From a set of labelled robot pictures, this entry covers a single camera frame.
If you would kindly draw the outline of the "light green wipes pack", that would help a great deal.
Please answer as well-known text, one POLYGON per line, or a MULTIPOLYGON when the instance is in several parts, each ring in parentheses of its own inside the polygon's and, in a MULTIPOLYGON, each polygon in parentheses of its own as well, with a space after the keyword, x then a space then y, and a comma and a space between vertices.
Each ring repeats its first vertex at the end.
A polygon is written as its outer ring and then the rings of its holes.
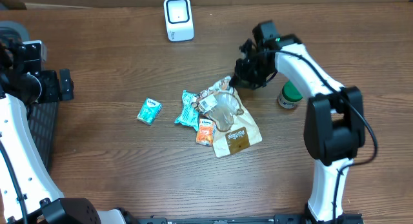
POLYGON ((182 111, 174 123, 192 127, 197 132, 199 130, 199 112, 192 106, 192 103, 197 99, 197 94, 184 90, 181 99, 182 111))

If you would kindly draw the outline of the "teal white small packet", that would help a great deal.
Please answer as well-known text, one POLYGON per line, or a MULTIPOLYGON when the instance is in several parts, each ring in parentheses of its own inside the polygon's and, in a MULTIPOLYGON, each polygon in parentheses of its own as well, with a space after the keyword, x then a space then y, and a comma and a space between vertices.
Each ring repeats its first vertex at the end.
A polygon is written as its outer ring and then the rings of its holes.
POLYGON ((152 125, 161 109, 162 104, 160 102, 147 97, 137 115, 137 120, 152 125))

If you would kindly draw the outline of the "green round lid container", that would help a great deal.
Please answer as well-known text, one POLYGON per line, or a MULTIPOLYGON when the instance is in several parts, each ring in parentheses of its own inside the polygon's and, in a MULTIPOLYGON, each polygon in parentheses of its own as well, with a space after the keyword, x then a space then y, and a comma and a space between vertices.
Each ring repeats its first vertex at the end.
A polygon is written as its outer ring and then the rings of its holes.
POLYGON ((277 101, 280 106, 286 109, 296 108, 303 96, 291 81, 286 82, 281 89, 277 101))

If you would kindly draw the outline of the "white brown snack bag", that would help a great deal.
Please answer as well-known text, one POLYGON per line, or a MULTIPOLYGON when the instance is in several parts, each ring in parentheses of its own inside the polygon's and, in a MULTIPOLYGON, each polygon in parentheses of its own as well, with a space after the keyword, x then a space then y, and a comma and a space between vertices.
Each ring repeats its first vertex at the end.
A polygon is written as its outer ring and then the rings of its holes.
POLYGON ((222 158, 262 142, 259 127, 242 104, 237 90, 230 86, 230 76, 202 90, 192 107, 215 124, 212 142, 216 157, 222 158))

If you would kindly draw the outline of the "orange juice carton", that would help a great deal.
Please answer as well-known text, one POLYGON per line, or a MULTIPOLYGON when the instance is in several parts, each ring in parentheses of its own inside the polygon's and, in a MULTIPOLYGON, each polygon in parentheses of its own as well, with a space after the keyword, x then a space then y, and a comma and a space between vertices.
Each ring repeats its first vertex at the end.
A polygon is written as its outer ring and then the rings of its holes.
POLYGON ((214 142, 215 133, 215 122, 210 119, 201 118, 199 120, 199 128, 196 135, 196 143, 211 147, 214 142))

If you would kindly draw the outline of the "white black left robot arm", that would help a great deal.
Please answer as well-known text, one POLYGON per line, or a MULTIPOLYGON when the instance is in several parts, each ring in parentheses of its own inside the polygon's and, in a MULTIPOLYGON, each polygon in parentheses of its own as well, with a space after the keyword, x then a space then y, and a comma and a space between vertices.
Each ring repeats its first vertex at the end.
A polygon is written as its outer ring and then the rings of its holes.
POLYGON ((96 210, 66 198, 52 181, 30 132, 27 108, 74 98, 67 69, 44 70, 42 41, 1 47, 1 191, 8 223, 125 223, 122 210, 96 210))

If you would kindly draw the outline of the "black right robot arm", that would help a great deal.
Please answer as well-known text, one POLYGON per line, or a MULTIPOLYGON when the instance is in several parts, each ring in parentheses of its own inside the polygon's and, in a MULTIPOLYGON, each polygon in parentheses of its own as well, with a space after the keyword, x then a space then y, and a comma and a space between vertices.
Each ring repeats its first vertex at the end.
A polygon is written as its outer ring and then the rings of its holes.
POLYGON ((362 223, 361 214, 341 207, 345 181, 365 144, 363 98, 356 87, 332 79, 294 34, 281 36, 272 21, 258 24, 240 46, 233 87, 255 90, 283 74, 307 101, 304 142, 314 159, 314 180, 301 223, 362 223))

